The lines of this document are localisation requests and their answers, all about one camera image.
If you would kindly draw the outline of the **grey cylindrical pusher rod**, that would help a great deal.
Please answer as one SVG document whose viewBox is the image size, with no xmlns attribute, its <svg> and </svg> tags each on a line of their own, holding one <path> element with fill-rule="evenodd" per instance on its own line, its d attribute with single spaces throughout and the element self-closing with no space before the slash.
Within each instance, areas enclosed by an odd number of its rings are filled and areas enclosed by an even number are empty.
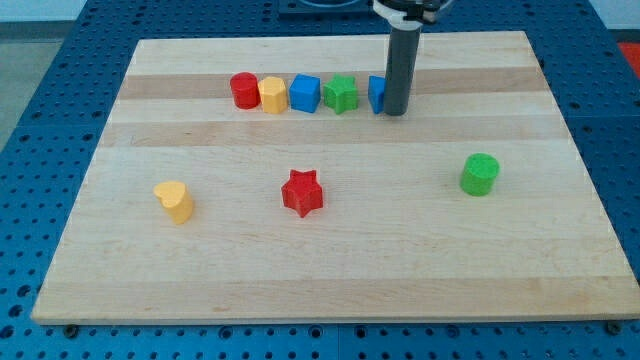
<svg viewBox="0 0 640 360">
<path fill-rule="evenodd" d="M 421 28 L 390 33 L 385 72 L 384 112 L 402 116 L 409 104 Z"/>
</svg>

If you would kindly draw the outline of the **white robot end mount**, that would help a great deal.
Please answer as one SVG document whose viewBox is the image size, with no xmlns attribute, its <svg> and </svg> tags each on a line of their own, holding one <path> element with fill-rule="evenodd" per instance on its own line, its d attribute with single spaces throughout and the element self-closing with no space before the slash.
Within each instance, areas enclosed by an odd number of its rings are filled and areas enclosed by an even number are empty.
<svg viewBox="0 0 640 360">
<path fill-rule="evenodd" d="M 374 0 L 373 10 L 391 25 L 435 24 L 454 0 Z"/>
</svg>

